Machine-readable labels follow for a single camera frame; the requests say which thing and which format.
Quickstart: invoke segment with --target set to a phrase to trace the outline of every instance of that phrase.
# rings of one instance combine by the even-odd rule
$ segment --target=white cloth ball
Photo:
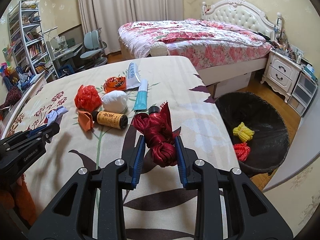
[[[167,56],[168,54],[167,45],[164,42],[157,41],[150,47],[152,57]]]
[[[122,113],[127,108],[128,96],[120,90],[113,90],[102,98],[102,105],[107,112]]]

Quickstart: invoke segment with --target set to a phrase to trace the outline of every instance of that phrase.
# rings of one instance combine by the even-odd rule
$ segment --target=red ribbon
[[[161,105],[159,113],[135,115],[132,125],[144,135],[155,164],[163,168],[177,164],[174,138],[179,134],[172,132],[168,103]]]

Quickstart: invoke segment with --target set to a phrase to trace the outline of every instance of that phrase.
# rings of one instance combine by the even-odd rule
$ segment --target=white packet
[[[127,79],[127,88],[126,89],[136,88],[141,85],[140,75],[139,75],[137,64],[135,64],[133,62],[131,62],[129,64],[126,79]]]

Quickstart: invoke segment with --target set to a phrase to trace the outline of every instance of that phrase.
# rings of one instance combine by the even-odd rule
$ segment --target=floral bedspread
[[[185,147],[194,149],[199,158],[216,168],[229,171],[239,167],[219,111],[187,58],[148,57],[113,63],[46,84],[28,101],[11,127],[10,134],[34,129],[47,122],[45,115],[52,109],[63,105],[69,110],[63,115],[60,132],[46,145],[47,152],[25,173],[38,214],[79,168],[103,168],[136,145],[140,133],[132,125],[119,130],[94,124],[92,130],[84,132],[74,103],[82,84],[94,85],[103,96],[105,80],[125,76],[130,62],[135,62],[140,76],[148,80],[148,107],[168,101],[172,128],[180,132]],[[124,112],[131,123],[138,91],[126,93],[129,100]],[[100,201],[99,191],[97,194],[95,214]],[[193,239],[197,191],[182,188],[177,166],[155,166],[147,148],[140,182],[134,191],[123,190],[123,201],[128,239]],[[94,228],[93,237],[97,238],[97,216]]]
[[[127,23],[119,35],[136,58],[147,57],[151,45],[162,41],[170,55],[189,58],[196,70],[261,58],[272,47],[238,26],[193,19]]]

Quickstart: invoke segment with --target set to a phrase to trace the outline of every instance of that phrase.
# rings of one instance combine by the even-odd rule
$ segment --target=toothpaste tube
[[[137,99],[134,104],[134,110],[147,109],[148,80],[142,79],[138,90]]]
[[[139,75],[137,64],[133,62],[129,64],[126,79],[127,79],[126,89],[137,88],[140,86],[141,81],[140,81],[140,75]]]

